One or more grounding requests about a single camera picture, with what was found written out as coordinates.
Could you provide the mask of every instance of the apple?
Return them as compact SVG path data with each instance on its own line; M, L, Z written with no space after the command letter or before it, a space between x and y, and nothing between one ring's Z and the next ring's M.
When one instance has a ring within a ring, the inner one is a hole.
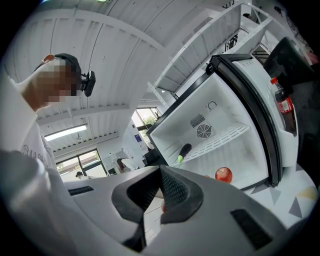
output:
M215 172L215 179L230 184L232 181L232 172L227 167L221 167Z
M166 211L165 200L163 200L162 203L161 203L161 210L162 210L163 213Z

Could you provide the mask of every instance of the ceiling light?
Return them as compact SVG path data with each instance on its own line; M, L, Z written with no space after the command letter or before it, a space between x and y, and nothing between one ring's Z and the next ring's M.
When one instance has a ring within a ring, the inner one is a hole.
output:
M47 142L52 141L54 139L69 135L69 134L74 134L83 130L86 130L87 127L86 125L80 125L80 126L76 126L76 127L72 127L72 128L68 128L65 130L61 130L52 134L49 134L47 136L44 136L44 138L46 139Z

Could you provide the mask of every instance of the fridge shelf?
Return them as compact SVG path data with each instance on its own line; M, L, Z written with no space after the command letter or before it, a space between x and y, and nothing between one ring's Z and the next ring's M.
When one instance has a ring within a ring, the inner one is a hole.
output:
M206 139L205 141L192 148L190 152L184 157L181 163L178 163L178 160L176 160L173 165L177 166L192 159L203 156L204 154L207 154L229 143L248 130L250 130L250 126L245 125L241 122L237 122L234 125L229 126L226 130Z

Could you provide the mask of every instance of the bottle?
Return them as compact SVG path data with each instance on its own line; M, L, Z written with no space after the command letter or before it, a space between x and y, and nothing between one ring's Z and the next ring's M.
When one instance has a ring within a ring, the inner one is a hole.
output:
M285 92L283 87L278 83L276 77L270 80L271 84L274 86L274 96L277 103L278 109L283 116L285 123L285 130L292 133L293 136L297 135L296 119L294 105L292 104L290 96Z

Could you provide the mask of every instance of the green object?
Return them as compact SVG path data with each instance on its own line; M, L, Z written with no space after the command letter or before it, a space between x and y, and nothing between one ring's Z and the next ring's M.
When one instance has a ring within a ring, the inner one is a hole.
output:
M182 155L179 155L179 156L178 156L178 163L180 164L183 159L184 159L184 158L182 157Z

